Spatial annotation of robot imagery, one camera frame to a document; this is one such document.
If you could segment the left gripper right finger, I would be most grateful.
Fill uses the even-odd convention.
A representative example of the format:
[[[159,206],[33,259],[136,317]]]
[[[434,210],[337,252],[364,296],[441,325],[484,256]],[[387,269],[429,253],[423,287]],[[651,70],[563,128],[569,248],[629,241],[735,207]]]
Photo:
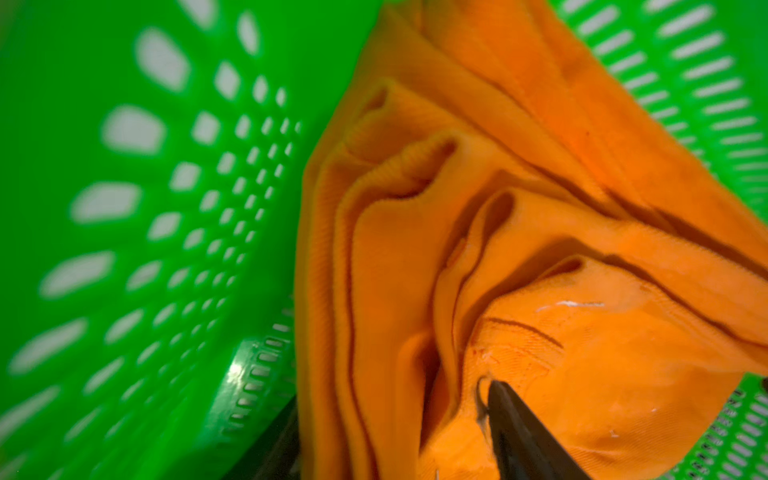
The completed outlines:
[[[509,384],[490,383],[487,410],[501,479],[589,479]]]

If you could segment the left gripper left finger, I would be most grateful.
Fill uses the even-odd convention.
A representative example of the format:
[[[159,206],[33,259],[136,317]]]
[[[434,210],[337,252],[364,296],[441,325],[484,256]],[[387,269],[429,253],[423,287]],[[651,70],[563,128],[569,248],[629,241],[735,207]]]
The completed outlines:
[[[298,407],[296,398],[293,398],[223,478],[299,479],[299,460]]]

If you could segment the orange pants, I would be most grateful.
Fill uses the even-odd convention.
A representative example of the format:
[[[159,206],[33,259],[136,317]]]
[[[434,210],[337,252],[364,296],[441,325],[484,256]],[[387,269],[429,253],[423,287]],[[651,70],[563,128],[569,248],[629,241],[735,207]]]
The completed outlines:
[[[509,384],[595,479],[767,372],[767,229],[543,1],[387,4],[304,175],[306,479],[495,479]]]

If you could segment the green plastic basket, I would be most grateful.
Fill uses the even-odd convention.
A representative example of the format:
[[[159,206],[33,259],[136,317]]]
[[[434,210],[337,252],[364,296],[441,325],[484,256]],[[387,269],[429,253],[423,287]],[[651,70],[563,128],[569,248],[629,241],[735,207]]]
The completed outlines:
[[[1,5],[1,475],[224,479],[293,399],[304,175],[383,6]],[[767,229],[767,5],[543,1]],[[767,372],[660,479],[763,479]]]

